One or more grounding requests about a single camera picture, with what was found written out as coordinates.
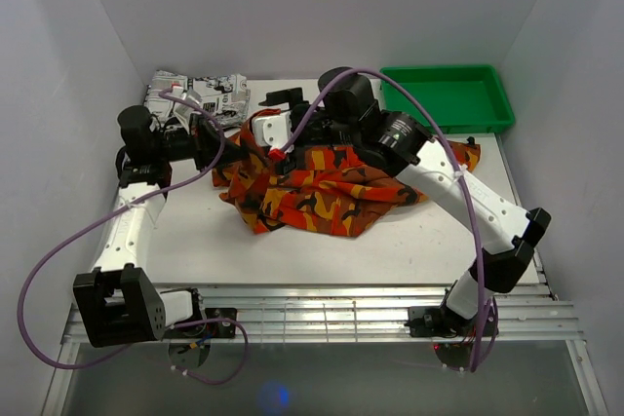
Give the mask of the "orange camouflage trousers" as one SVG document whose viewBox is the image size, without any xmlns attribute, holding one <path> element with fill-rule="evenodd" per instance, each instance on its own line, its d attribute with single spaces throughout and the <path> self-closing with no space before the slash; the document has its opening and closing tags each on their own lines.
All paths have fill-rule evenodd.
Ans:
<svg viewBox="0 0 624 416">
<path fill-rule="evenodd" d="M 291 226 L 356 238 L 392 209 L 428 201 L 414 187 L 365 165 L 349 146 L 313 146 L 303 152 L 301 170 L 280 175 L 255 143 L 251 120 L 230 141 L 249 155 L 213 170 L 213 185 L 256 234 Z"/>
</svg>

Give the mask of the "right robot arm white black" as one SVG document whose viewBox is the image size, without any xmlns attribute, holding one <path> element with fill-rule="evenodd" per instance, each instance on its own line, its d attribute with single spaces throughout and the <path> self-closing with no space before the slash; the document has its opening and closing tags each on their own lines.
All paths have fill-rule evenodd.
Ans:
<svg viewBox="0 0 624 416">
<path fill-rule="evenodd" d="M 368 166 L 382 170 L 435 202 L 469 229 L 477 257 L 450 287 L 440 306 L 410 316 L 416 336 L 462 335 L 493 315 L 493 298 L 519 282 L 550 222 L 543 208 L 527 210 L 499 196 L 459 163 L 434 121 L 420 124 L 388 111 L 374 97 L 375 76 L 402 95 L 396 81 L 365 68 L 337 67 L 318 81 L 313 102 L 299 89 L 267 94 L 266 106 L 287 104 L 275 116 L 254 117 L 255 143 L 281 173 L 300 165 L 314 145 L 344 144 Z"/>
</svg>

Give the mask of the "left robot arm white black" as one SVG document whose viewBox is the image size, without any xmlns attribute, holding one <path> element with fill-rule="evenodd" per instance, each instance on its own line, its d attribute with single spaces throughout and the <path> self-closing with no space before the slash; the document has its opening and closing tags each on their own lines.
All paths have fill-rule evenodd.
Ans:
<svg viewBox="0 0 624 416">
<path fill-rule="evenodd" d="M 246 152 L 221 138 L 199 113 L 190 127 L 166 130 L 141 105 L 118 116 L 127 158 L 118 172 L 116 207 L 102 252 L 91 272 L 79 274 L 73 294 L 90 343 L 96 348 L 158 341 L 174 326 L 185 337 L 206 328 L 199 294 L 160 292 L 147 275 L 151 238 L 172 187 L 172 164 L 191 160 L 200 173 L 241 161 Z"/>
</svg>

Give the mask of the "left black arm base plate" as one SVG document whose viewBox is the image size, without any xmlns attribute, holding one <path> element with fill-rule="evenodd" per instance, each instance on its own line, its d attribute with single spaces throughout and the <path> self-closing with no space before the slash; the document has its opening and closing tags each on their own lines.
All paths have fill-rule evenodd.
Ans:
<svg viewBox="0 0 624 416">
<path fill-rule="evenodd" d="M 227 318 L 237 320 L 238 310 L 236 308 L 205 308 L 200 313 L 201 319 L 222 319 Z M 201 339 L 230 339 L 236 335 L 237 327 L 228 321 L 216 321 L 204 323 L 196 327 L 193 337 Z"/>
</svg>

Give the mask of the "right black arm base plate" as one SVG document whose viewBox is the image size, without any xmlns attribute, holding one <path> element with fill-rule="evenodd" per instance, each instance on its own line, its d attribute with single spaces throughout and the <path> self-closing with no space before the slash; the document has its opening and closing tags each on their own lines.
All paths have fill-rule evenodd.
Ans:
<svg viewBox="0 0 624 416">
<path fill-rule="evenodd" d="M 464 319 L 446 306 L 413 306 L 408 309 L 405 326 L 411 337 L 466 337 L 476 331 L 478 317 Z"/>
</svg>

